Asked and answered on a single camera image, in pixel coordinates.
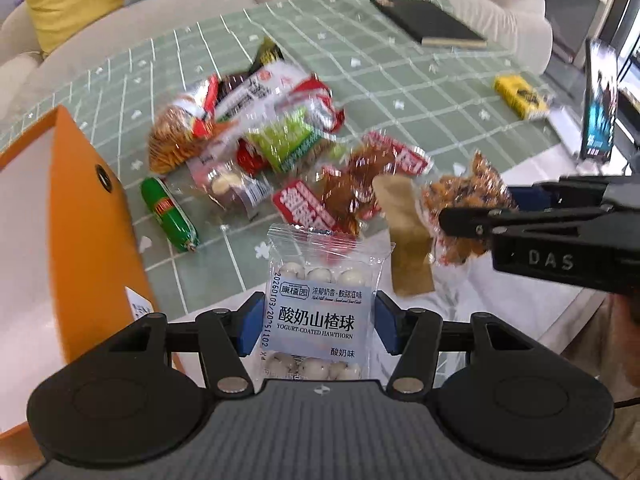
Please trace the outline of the person's right hand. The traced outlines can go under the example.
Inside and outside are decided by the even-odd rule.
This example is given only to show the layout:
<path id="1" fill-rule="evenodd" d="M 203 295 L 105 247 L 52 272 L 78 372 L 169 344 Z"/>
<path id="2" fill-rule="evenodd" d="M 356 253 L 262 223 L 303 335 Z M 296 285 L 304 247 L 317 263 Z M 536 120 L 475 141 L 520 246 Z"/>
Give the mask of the person's right hand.
<path id="1" fill-rule="evenodd" d="M 612 295 L 601 373 L 639 388 L 639 297 Z"/>

